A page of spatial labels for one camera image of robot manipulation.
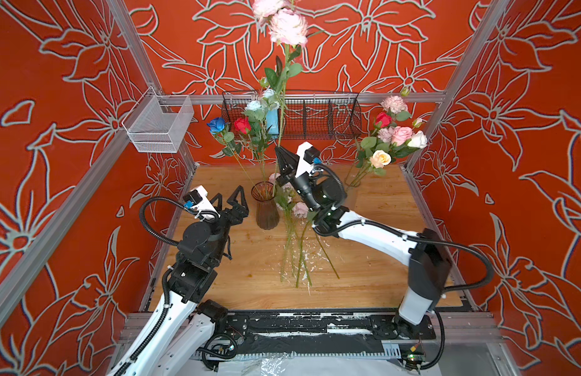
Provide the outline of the red rose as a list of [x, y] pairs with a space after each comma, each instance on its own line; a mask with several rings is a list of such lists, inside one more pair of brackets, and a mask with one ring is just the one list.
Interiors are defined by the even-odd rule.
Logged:
[[243, 145], [246, 146], [257, 160], [262, 180], [265, 181], [265, 151], [268, 147], [268, 134], [264, 133], [260, 122], [251, 122], [248, 117], [238, 118], [232, 123], [233, 130], [238, 134]]

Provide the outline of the pale blue peony stem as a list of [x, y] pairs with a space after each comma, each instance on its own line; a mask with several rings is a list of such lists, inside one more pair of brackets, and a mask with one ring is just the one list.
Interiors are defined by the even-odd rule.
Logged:
[[265, 171], [266, 151], [279, 134], [278, 111], [280, 110], [279, 94], [270, 85], [268, 78], [259, 80], [260, 89], [252, 95], [245, 105], [243, 114], [249, 121], [251, 131], [245, 131], [251, 145], [251, 151], [256, 158], [262, 180], [267, 180]]

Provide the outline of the clear ribbed glass vase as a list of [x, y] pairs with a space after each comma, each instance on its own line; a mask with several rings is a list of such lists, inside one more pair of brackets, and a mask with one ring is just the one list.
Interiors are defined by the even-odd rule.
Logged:
[[344, 206], [349, 208], [350, 210], [354, 210], [356, 207], [359, 196], [359, 186], [360, 184], [358, 183], [357, 185], [351, 184], [345, 187], [347, 197], [345, 199]]

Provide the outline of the blue rose stem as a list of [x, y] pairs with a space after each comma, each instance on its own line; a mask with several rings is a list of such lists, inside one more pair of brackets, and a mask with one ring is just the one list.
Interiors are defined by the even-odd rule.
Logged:
[[223, 117], [217, 117], [207, 122], [207, 128], [215, 141], [217, 141], [222, 149], [221, 153], [226, 157], [232, 157], [241, 167], [244, 175], [251, 183], [254, 180], [249, 176], [247, 170], [240, 161], [240, 151], [242, 149], [241, 142], [236, 141], [234, 133], [230, 129], [230, 125]]

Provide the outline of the peach rose stem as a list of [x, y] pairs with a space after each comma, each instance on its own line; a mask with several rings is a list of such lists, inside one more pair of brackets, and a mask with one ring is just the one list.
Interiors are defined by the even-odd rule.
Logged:
[[392, 163], [393, 158], [383, 150], [377, 150], [370, 158], [367, 158], [359, 169], [355, 177], [349, 183], [350, 186], [359, 186], [362, 180], [374, 172], [376, 175], [384, 175], [386, 172], [384, 168]]

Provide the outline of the red rose stem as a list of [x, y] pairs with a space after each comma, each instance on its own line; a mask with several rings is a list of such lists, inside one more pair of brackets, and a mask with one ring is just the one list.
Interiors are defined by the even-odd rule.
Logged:
[[376, 116], [374, 122], [376, 133], [376, 149], [382, 151], [389, 151], [391, 141], [394, 135], [392, 127], [392, 117], [385, 112], [381, 112]]

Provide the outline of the pink rose stem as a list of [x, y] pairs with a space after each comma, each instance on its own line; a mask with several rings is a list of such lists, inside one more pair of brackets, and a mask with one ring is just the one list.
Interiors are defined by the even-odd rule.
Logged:
[[387, 151], [394, 159], [405, 158], [416, 150], [408, 146], [412, 136], [411, 128], [400, 126], [381, 128], [377, 134], [379, 144], [384, 144], [382, 151]]

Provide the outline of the white rose stem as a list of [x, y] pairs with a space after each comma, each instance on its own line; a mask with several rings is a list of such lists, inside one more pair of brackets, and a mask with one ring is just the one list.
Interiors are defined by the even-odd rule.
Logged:
[[400, 127], [409, 127], [413, 130], [413, 136], [411, 141], [409, 141], [408, 146], [415, 148], [416, 149], [415, 151], [424, 149], [428, 145], [428, 138], [425, 136], [424, 132], [420, 129], [424, 123], [425, 120], [419, 117], [412, 122], [411, 126], [400, 126]]

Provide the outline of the pink peony stem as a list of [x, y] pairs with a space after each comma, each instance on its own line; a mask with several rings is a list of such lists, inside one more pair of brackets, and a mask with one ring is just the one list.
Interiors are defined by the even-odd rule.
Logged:
[[410, 94], [408, 88], [403, 88], [398, 95], [390, 95], [381, 101], [383, 112], [392, 117], [392, 127], [411, 118], [405, 98]]
[[308, 42], [308, 22], [297, 9], [295, 1], [254, 1], [251, 9], [257, 24], [268, 31], [271, 44], [282, 50], [276, 57], [275, 67], [265, 69], [265, 81], [274, 92], [279, 104], [279, 131], [276, 144], [280, 145], [286, 128], [286, 94], [288, 81], [303, 72], [298, 62]]

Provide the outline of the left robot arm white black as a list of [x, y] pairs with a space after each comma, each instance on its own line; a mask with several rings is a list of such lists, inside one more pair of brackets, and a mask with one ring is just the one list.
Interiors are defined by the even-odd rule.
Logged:
[[[194, 217], [181, 240], [168, 238], [149, 224], [146, 209], [157, 201]], [[174, 265], [161, 278], [163, 293], [157, 308], [111, 375], [175, 375], [195, 354], [214, 371], [219, 363], [236, 357], [238, 342], [226, 331], [228, 310], [204, 297], [221, 260], [232, 257], [231, 227], [240, 225], [249, 213], [242, 186], [227, 201], [221, 194], [208, 198], [207, 190], [198, 186], [181, 202], [156, 196], [143, 203], [138, 213], [143, 228], [178, 252]]]

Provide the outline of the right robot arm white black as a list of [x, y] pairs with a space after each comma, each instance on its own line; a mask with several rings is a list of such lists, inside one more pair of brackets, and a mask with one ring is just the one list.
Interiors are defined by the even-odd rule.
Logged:
[[[367, 219], [345, 206], [347, 194], [337, 174], [321, 163], [319, 151], [308, 142], [291, 152], [276, 147], [281, 186], [289, 184], [306, 204], [312, 229], [320, 237], [335, 237], [373, 248], [408, 268], [408, 288], [398, 308], [396, 324], [417, 326], [450, 291], [469, 291], [488, 285], [495, 271], [481, 252], [453, 242], [441, 241], [437, 233], [399, 230]], [[485, 266], [485, 275], [474, 283], [448, 286], [453, 267], [449, 250], [467, 252]]]

